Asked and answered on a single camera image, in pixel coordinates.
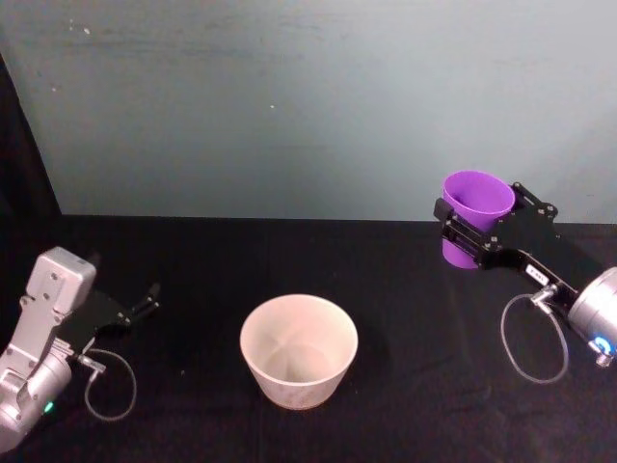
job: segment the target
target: black tablecloth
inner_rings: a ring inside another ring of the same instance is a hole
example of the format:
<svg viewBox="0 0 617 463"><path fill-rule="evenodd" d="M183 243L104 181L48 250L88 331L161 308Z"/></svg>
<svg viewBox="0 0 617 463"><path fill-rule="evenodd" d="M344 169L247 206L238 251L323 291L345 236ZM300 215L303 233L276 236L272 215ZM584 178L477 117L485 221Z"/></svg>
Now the black tablecloth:
<svg viewBox="0 0 617 463"><path fill-rule="evenodd" d="M590 254L617 262L611 227L563 226ZM437 224L63 218L0 224L2 347L36 256L55 245L102 255L96 286L125 304L151 282L162 310L99 345L139 381L125 421L94 419L88 373L73 379L7 462L610 461L617 458L617 372L596 368L571 333L572 364L552 386L523 380L500 343L501 309L533 286L507 270L463 271L441 257ZM356 361L323 406L290 412L259 391L239 349L261 302L315 294L354 319ZM559 370L558 338L538 311L511 313L521 364ZM102 411L126 405L109 370L93 390Z"/></svg>

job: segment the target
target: gray cable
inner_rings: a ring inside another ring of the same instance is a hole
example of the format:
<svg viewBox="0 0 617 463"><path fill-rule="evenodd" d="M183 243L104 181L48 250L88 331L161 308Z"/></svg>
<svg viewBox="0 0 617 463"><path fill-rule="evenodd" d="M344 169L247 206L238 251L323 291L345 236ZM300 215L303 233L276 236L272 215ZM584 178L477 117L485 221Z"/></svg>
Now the gray cable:
<svg viewBox="0 0 617 463"><path fill-rule="evenodd" d="M116 415L115 417L106 417L104 415L101 415L93 408L93 406L90 403L90 387L94 383L94 379L97 377L95 374L91 377L90 381L88 381L88 386L86 386L86 391L84 392L84 398L86 400L86 407L88 407L88 411L90 413L92 413L96 418L98 418L99 420L103 422L119 422L120 420L123 420L124 418L126 418L128 414L133 411L133 407L135 407L135 402L137 401L137 378L135 377L135 372L133 371L133 368L131 368L131 365L128 364L128 362L126 362L124 358L118 355L116 352L111 352L109 350L104 350L104 349L89 349L88 352L106 354L111 357L114 357L115 359L122 362L122 364L126 367L126 369L128 369L128 373L131 375L131 381L133 382L133 396L131 397L131 403L128 405L128 408L126 409L125 412L119 415Z"/></svg>
<svg viewBox="0 0 617 463"><path fill-rule="evenodd" d="M561 348L563 349L563 365L561 367L561 370L559 370L559 372L555 374L552 378L549 378L549 379L535 378L525 373L523 369L519 367L519 364L517 364L517 361L514 359L512 352L510 352L510 347L508 346L508 341L505 337L505 319L506 319L506 316L508 315L508 311L510 310L510 308L515 302L518 302L524 298L529 299L531 298L531 296L532 294L519 294L518 296L515 296L512 299L510 299L510 302L506 304L505 308L503 309L503 313L501 314L501 325L500 325L501 342L503 342L503 347L505 347L505 352L506 354L508 354L508 358L510 359L512 366L514 367L514 369L517 371L517 373L520 376L522 376L526 380L531 381L532 383L535 383L535 384L556 383L568 371L568 365L570 364L570 353L568 351L568 343L566 343L566 338L563 335L563 330L561 329L561 326L559 326L559 322L555 318L555 315L553 315L552 313L549 313L549 319L552 322L553 326L555 327L555 330L557 330L557 335L559 335L559 340L561 341Z"/></svg>

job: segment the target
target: label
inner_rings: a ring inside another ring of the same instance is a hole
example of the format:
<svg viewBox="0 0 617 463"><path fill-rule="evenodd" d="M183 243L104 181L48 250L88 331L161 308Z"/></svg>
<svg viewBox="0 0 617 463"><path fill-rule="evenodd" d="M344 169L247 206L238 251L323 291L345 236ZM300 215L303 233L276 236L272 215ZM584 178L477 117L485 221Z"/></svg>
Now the label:
<svg viewBox="0 0 617 463"><path fill-rule="evenodd" d="M542 273L530 263L527 265L527 268L524 271L540 285L546 286L549 284L549 277L547 277L544 273Z"/></svg>

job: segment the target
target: plastic cup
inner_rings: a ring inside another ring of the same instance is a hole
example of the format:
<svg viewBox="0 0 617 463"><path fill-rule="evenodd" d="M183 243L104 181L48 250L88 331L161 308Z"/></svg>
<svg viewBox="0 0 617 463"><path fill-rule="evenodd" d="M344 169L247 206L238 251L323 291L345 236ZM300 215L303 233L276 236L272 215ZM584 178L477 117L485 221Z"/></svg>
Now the plastic cup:
<svg viewBox="0 0 617 463"><path fill-rule="evenodd" d="M240 349L259 388L274 403L305 410L334 392L358 350L354 322L336 304L291 294L246 319Z"/></svg>
<svg viewBox="0 0 617 463"><path fill-rule="evenodd" d="M478 171L460 171L443 183L443 198L470 224L483 232L512 210L516 197L503 180ZM460 268L477 268L473 258L447 239L442 244L443 257Z"/></svg>

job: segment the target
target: white bowl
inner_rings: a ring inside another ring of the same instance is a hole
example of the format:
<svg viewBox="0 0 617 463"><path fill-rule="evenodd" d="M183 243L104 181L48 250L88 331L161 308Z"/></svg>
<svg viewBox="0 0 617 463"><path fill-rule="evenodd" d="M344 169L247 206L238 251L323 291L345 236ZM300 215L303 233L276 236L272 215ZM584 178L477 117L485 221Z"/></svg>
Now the white bowl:
<svg viewBox="0 0 617 463"><path fill-rule="evenodd" d="M290 294L257 307L240 332L240 349L274 403L305 410L326 401L356 357L358 332L336 304Z"/></svg>

